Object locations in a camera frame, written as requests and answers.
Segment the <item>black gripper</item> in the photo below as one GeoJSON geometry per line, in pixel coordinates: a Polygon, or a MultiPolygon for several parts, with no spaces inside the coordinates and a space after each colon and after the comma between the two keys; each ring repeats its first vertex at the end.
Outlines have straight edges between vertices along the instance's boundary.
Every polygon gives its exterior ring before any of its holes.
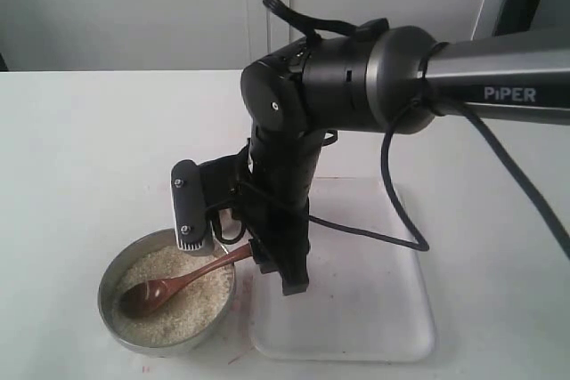
{"type": "Polygon", "coordinates": [[[322,148],[336,141],[334,130],[292,136],[254,125],[237,154],[199,166],[208,221],[231,208],[254,238],[248,242],[260,273],[280,265],[283,295],[308,288],[308,192],[322,148]]]}

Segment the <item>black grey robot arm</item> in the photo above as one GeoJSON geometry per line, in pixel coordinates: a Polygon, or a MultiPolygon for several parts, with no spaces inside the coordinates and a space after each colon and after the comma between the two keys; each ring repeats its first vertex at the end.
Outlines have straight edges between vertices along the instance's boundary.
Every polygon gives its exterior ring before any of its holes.
{"type": "Polygon", "coordinates": [[[252,237],[262,272],[278,272],[285,295],[309,283],[308,191],[324,146],[339,131],[382,133],[380,171],[387,195],[411,233],[428,243],[395,194],[388,156],[393,137],[435,117],[466,118],[539,212],[563,250],[569,235],[545,198],[485,124],[486,118],[565,125],[569,121],[569,36],[525,32],[448,44],[417,27],[357,29],[324,40],[302,38],[253,62],[240,77],[251,135],[238,153],[193,166],[175,190],[191,218],[192,240],[219,238],[228,208],[252,237]]]}

